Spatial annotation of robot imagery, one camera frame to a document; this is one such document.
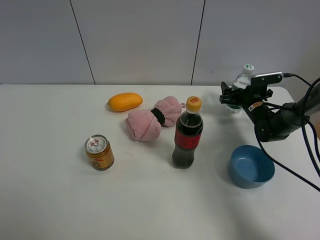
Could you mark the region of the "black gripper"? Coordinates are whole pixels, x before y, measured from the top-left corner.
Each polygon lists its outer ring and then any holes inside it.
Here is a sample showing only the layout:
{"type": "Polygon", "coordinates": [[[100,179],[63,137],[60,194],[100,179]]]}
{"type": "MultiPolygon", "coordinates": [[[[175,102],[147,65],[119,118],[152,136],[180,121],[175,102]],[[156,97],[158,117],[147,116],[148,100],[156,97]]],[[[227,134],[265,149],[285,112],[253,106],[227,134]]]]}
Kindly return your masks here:
{"type": "Polygon", "coordinates": [[[272,96],[267,87],[273,83],[273,79],[250,78],[251,84],[245,89],[232,90],[224,81],[221,82],[222,95],[219,96],[220,103],[241,106],[241,110],[250,118],[263,118],[269,107],[263,106],[264,100],[272,96]]]}

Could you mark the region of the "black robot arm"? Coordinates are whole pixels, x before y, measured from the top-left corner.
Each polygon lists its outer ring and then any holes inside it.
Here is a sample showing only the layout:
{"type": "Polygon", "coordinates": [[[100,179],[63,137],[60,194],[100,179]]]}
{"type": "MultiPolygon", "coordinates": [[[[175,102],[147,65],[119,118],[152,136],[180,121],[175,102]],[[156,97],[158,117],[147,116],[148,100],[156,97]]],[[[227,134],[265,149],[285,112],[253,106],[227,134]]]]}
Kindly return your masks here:
{"type": "Polygon", "coordinates": [[[269,72],[250,77],[251,84],[246,88],[232,90],[225,82],[221,83],[222,104],[242,107],[254,124],[255,134],[260,142],[285,140],[292,132],[304,126],[310,116],[320,111],[320,84],[311,87],[306,97],[298,102],[281,106],[267,102],[273,91],[268,85],[280,83],[284,78],[294,77],[293,73],[269,72]]]}

